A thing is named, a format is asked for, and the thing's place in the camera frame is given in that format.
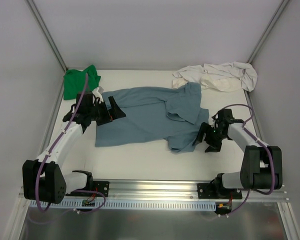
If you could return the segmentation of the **blue t shirt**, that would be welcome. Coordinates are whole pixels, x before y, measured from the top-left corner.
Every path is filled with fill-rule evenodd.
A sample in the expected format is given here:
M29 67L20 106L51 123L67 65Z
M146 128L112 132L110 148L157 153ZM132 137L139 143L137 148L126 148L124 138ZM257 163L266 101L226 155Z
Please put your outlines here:
M95 147L166 140L173 153L190 153L209 110L201 108L202 88L189 82L178 89L134 87L107 91L102 98L110 108L113 97L125 117L96 128Z

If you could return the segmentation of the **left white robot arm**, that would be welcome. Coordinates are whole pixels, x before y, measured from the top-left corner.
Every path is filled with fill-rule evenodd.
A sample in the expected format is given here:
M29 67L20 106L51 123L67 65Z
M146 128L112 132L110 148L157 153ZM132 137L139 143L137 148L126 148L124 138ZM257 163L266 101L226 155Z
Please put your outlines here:
M66 195L90 195L95 189L91 172L73 170L64 175L62 166L74 143L81 138L92 122L97 126L126 117L113 96L107 100L92 92L80 92L76 102L62 119L55 140L34 160L22 166L23 195L38 204L59 204Z

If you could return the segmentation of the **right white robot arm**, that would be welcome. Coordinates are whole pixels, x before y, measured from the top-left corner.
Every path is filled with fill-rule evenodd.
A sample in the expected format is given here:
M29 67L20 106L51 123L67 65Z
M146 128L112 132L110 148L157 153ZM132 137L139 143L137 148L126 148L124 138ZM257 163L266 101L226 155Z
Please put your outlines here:
M206 142L206 153L221 151L223 140L235 142L243 152L240 171L219 173L209 183L197 185L200 199L242 198L242 191L270 195L283 184L282 150L260 140L247 128L247 121L233 116L225 106L212 116L213 124L203 122L193 146Z

